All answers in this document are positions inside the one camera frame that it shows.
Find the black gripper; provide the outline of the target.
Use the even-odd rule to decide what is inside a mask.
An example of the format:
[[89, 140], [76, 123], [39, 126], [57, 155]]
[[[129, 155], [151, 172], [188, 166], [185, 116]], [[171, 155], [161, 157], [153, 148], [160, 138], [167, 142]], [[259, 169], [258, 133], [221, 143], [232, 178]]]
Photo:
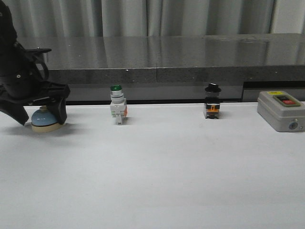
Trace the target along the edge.
[[0, 111], [19, 124], [25, 125], [29, 116], [24, 105], [46, 99], [48, 110], [59, 124], [67, 119], [66, 84], [48, 80], [49, 70], [44, 54], [49, 48], [25, 49], [19, 42], [0, 48]]

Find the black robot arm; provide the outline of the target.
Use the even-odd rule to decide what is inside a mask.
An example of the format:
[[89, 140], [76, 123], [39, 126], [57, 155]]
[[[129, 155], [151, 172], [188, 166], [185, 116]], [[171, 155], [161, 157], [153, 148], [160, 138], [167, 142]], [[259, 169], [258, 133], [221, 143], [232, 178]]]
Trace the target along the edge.
[[50, 49], [25, 49], [17, 41], [11, 11], [0, 3], [0, 110], [21, 125], [28, 120], [26, 105], [44, 105], [59, 124], [67, 119], [66, 84], [48, 80], [49, 70], [42, 56]]

